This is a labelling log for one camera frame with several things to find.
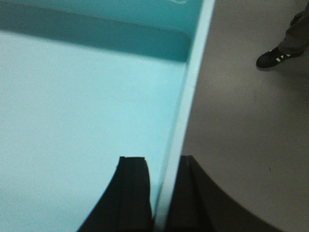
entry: black shoe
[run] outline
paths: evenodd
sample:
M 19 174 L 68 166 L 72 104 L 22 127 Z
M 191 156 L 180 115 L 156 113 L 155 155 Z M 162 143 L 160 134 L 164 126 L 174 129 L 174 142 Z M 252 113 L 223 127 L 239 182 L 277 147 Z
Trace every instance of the black shoe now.
M 302 55 L 303 53 L 304 52 L 293 54 L 293 55 L 283 54 L 282 52 L 279 51 L 278 47 L 276 47 L 273 50 L 266 52 L 263 55 L 261 55 L 257 59 L 256 65 L 257 65 L 258 68 L 261 68 L 261 69 L 271 68 L 271 67 L 276 66 L 280 62 L 285 61 L 286 59 L 298 57 L 298 56 Z

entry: gray floor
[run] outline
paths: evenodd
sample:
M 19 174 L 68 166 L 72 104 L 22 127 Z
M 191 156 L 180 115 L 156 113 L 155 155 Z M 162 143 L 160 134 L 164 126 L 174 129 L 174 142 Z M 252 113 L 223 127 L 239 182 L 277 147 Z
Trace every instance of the gray floor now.
M 183 148 L 228 195 L 287 232 L 309 231 L 309 50 L 268 72 L 255 61 L 305 5 L 217 0 Z

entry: white stripes on shoe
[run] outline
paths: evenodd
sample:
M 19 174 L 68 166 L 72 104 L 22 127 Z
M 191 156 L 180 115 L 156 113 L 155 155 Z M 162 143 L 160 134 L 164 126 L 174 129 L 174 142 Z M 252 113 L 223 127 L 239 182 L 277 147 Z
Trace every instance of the white stripes on shoe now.
M 276 58 L 276 61 L 277 62 L 281 62 L 283 61 L 285 58 L 284 58 L 284 55 L 281 55 L 280 57 Z

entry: pant leg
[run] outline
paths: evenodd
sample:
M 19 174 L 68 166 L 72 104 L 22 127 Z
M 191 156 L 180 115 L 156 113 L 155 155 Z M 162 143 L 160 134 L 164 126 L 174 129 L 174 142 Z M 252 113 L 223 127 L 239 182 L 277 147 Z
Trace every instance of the pant leg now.
M 286 31 L 278 49 L 285 54 L 301 53 L 309 45 L 309 2 L 297 23 Z

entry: person's foot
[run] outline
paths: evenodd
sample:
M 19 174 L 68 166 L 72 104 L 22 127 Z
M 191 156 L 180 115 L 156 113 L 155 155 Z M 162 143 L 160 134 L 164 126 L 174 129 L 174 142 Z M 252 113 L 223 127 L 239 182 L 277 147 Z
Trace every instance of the person's foot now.
M 281 63 L 282 61 L 285 61 L 286 59 L 298 57 L 302 55 L 302 53 L 297 54 L 283 54 L 279 51 L 278 47 L 270 50 L 269 52 L 264 53 L 261 55 L 257 61 L 256 65 L 258 68 L 266 69 L 276 66 L 277 64 Z

